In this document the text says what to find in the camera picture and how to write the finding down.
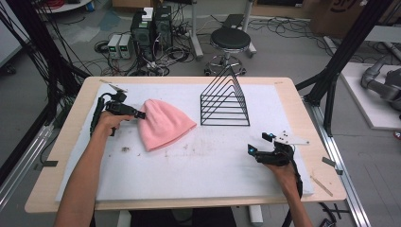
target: metal wire frame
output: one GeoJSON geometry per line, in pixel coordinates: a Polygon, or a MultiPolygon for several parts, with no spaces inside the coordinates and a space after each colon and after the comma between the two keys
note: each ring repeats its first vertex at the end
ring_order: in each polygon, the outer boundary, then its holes
{"type": "Polygon", "coordinates": [[[233,68],[225,67],[200,95],[200,124],[250,126],[247,103],[233,68]]]}

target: gray floor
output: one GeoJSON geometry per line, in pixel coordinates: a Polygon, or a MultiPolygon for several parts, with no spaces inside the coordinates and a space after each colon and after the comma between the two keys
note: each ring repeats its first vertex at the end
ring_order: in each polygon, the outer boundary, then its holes
{"type": "MultiPolygon", "coordinates": [[[[112,32],[128,31],[130,20],[118,19],[111,12],[108,4],[93,13],[76,10],[71,14],[60,14],[58,20],[68,23],[82,17],[85,20],[74,25],[81,27],[101,27],[100,32],[89,43],[71,45],[83,61],[101,58],[93,50],[96,42],[107,40],[112,32]]],[[[199,19],[199,27],[212,18],[199,19]]],[[[218,23],[209,23],[207,27],[217,27],[218,23]]],[[[317,46],[317,42],[308,38],[282,38],[265,28],[249,29],[257,54],[249,59],[245,54],[239,54],[248,73],[247,77],[289,77],[294,83],[308,79],[320,71],[330,61],[325,50],[317,46]]],[[[208,36],[200,36],[204,58],[190,63],[179,63],[170,66],[170,76],[203,76],[204,65],[217,54],[208,44],[208,36]]],[[[368,45],[358,51],[360,56],[379,56],[368,45]]],[[[2,151],[0,164],[3,164],[33,120],[40,113],[46,102],[45,84],[24,52],[15,56],[11,63],[16,67],[17,74],[8,75],[4,70],[0,73],[0,132],[2,151]]],[[[100,69],[92,65],[90,70],[100,74],[100,69]]],[[[300,92],[307,94],[309,89],[300,92]]],[[[372,226],[400,226],[401,221],[401,180],[398,166],[401,166],[400,141],[392,136],[392,131],[371,130],[364,120],[355,101],[345,88],[341,79],[338,82],[335,109],[333,113],[333,133],[340,153],[351,175],[359,198],[368,215],[372,226]]],[[[24,210],[29,193],[38,178],[40,171],[30,169],[22,183],[0,213],[1,226],[51,226],[54,214],[28,214],[24,210]]],[[[347,211],[347,203],[339,201],[327,204],[330,209],[335,205],[341,211],[347,211]]],[[[317,203],[307,203],[306,208],[315,226],[319,226],[328,215],[317,203]]],[[[285,205],[264,205],[263,226],[280,226],[287,211],[285,205]]],[[[251,226],[246,207],[233,207],[238,226],[251,226]]],[[[115,226],[117,212],[97,212],[98,226],[115,226]]],[[[336,214],[339,226],[355,226],[348,213],[336,214]]]]}

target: cardboard box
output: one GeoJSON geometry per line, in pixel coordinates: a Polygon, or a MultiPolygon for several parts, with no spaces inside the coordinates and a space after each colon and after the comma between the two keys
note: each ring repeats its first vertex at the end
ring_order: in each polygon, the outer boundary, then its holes
{"type": "Polygon", "coordinates": [[[314,12],[318,7],[321,0],[304,0],[302,3],[302,9],[305,11],[314,12]]]}
{"type": "Polygon", "coordinates": [[[309,27],[315,35],[344,38],[364,5],[361,0],[322,0],[310,20],[309,27]]]}
{"type": "Polygon", "coordinates": [[[155,8],[163,0],[113,0],[114,8],[155,8]]]}

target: pink beanie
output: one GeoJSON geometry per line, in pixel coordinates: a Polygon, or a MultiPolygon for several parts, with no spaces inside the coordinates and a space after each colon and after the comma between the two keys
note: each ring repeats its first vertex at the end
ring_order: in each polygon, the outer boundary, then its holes
{"type": "Polygon", "coordinates": [[[147,114],[138,121],[147,151],[167,147],[197,126],[185,113],[161,100],[148,99],[141,112],[147,114]]]}

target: small debris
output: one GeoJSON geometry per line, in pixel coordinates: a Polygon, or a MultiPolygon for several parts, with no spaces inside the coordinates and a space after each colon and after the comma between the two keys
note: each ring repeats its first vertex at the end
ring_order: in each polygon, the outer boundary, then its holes
{"type": "Polygon", "coordinates": [[[130,148],[128,148],[128,147],[123,147],[122,149],[121,149],[121,151],[123,151],[123,152],[127,152],[127,151],[130,151],[131,149],[130,148]]]}

